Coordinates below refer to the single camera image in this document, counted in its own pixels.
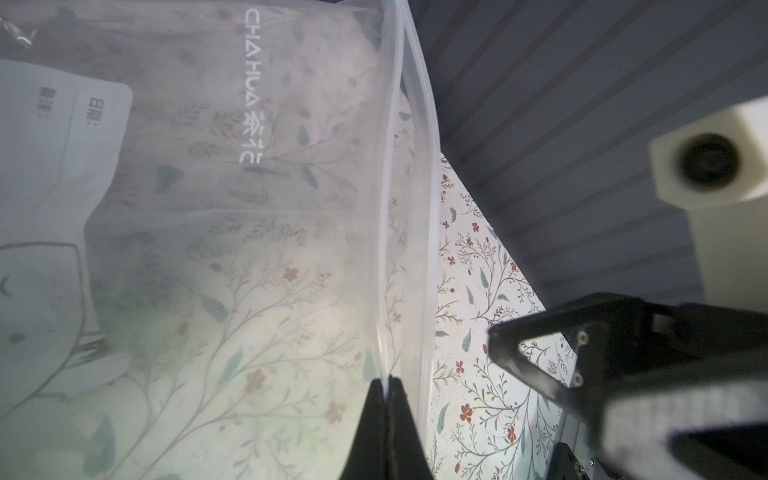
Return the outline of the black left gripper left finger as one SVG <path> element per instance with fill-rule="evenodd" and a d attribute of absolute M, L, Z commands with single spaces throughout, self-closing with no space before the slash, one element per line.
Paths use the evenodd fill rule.
<path fill-rule="evenodd" d="M 382 381 L 373 380 L 341 480 L 385 480 L 390 474 L 389 410 Z"/>

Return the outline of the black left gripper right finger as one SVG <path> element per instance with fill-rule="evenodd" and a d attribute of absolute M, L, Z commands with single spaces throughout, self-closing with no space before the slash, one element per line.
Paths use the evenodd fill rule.
<path fill-rule="evenodd" d="M 388 478 L 433 480 L 402 381 L 388 382 Z"/>

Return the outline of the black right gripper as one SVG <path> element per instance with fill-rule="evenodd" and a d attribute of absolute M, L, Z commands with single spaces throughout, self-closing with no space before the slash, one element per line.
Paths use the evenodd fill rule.
<path fill-rule="evenodd" d="M 629 479 L 767 476 L 762 312 L 595 293 L 491 327 L 488 357 L 580 420 L 604 393 L 593 448 Z"/>

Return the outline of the clear zip top bag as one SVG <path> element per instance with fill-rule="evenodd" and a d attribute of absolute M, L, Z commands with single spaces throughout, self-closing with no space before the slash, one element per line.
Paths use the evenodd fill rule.
<path fill-rule="evenodd" d="M 3 2 L 2 477 L 340 479 L 390 376 L 425 454 L 438 157 L 404 1 Z"/>

